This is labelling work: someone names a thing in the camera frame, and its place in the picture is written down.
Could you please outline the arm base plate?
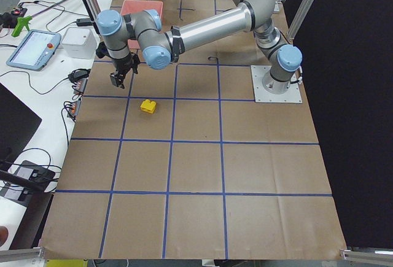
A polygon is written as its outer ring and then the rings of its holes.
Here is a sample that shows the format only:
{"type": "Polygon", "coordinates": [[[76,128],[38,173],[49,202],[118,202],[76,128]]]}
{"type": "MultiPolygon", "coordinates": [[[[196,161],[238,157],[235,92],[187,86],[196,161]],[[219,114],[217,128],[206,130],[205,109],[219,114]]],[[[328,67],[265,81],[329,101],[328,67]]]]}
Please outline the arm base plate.
{"type": "Polygon", "coordinates": [[[256,103],[301,104],[298,83],[278,82],[270,74],[271,66],[251,65],[252,85],[256,103]]]}

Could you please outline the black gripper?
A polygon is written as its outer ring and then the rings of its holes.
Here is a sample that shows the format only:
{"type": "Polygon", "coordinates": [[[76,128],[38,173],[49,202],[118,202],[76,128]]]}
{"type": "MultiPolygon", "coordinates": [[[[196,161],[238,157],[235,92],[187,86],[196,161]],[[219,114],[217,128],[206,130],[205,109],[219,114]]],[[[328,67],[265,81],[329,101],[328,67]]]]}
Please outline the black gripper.
{"type": "Polygon", "coordinates": [[[132,70],[134,74],[138,74],[140,59],[137,53],[130,52],[122,59],[113,59],[113,64],[115,66],[115,72],[110,74],[111,83],[117,88],[124,89],[124,79],[128,72],[132,70]]]}

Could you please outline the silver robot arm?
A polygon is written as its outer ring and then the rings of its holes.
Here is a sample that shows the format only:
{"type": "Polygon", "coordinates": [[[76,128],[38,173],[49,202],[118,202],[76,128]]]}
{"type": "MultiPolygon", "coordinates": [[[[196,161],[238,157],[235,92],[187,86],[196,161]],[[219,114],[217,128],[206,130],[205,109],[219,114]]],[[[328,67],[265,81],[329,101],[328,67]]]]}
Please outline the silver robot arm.
{"type": "Polygon", "coordinates": [[[161,19],[155,9],[121,15],[115,10],[104,10],[96,19],[102,42],[96,49],[98,58],[112,60],[115,72],[110,74],[116,87],[123,87],[129,71],[137,73],[140,63],[137,54],[128,46],[136,40],[147,65],[155,70],[176,63],[179,57],[194,48],[223,39],[233,34],[253,32],[258,48],[271,63],[267,90],[279,94],[279,87],[291,83],[300,69],[302,53],[283,38],[271,18],[276,0],[232,0],[234,9],[191,24],[162,32],[161,19]]]}

